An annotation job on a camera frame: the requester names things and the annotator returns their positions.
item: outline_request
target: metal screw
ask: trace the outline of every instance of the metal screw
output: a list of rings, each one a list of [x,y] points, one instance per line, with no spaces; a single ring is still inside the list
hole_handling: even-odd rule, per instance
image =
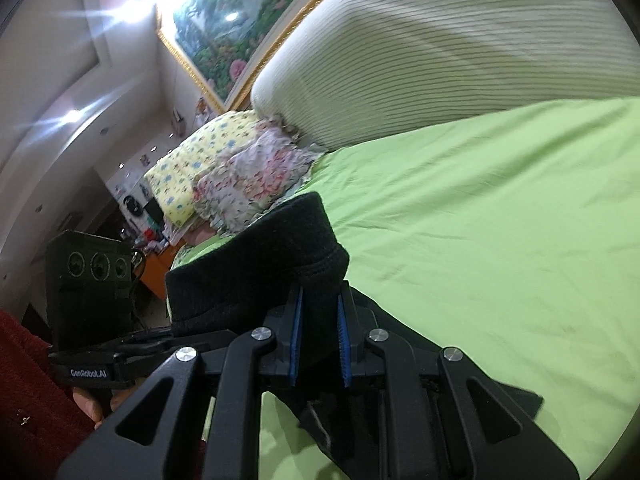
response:
[[[376,343],[382,343],[389,339],[389,332],[387,332],[384,328],[374,328],[371,332],[369,332],[369,339],[375,341]]]
[[[442,353],[444,358],[447,361],[460,361],[465,355],[462,353],[460,348],[456,348],[455,346],[447,346]]]
[[[175,358],[178,359],[178,361],[186,363],[188,361],[191,361],[194,357],[196,357],[196,355],[198,355],[198,352],[195,348],[184,346],[176,351]]]
[[[256,341],[264,341],[271,337],[271,329],[265,326],[259,326],[258,328],[254,328],[254,331],[251,332],[251,337]]]

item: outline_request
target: green cloth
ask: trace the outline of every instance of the green cloth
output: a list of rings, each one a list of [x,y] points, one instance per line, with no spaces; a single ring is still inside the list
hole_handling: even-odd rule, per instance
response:
[[[309,191],[351,255],[351,285],[543,396],[537,423],[581,478],[597,468],[640,401],[640,98],[546,102],[344,148]],[[282,404],[263,406],[262,478],[338,478]]]
[[[189,262],[192,262],[193,260],[201,257],[203,254],[210,253],[214,249],[222,247],[229,240],[231,240],[231,237],[220,238],[219,236],[215,235],[195,247],[183,245],[175,255],[174,262],[171,264],[171,268],[176,269],[177,267],[181,267],[184,264],[188,264]]]

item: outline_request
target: striped pillow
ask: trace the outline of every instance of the striped pillow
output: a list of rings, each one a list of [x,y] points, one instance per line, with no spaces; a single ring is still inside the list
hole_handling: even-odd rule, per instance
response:
[[[324,0],[252,103],[326,149],[558,98],[640,95],[610,0]]]

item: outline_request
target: yellow floral pillow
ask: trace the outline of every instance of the yellow floral pillow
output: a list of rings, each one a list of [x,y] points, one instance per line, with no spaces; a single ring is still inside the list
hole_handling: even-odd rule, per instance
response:
[[[194,213],[191,179],[224,148],[247,143],[254,136],[257,120],[253,110],[220,115],[146,172],[156,200],[176,227],[181,227]]]

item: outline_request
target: painting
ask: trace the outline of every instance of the painting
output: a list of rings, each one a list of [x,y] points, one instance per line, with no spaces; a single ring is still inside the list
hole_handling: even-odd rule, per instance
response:
[[[319,1],[158,0],[159,36],[222,113],[246,98],[257,70]]]

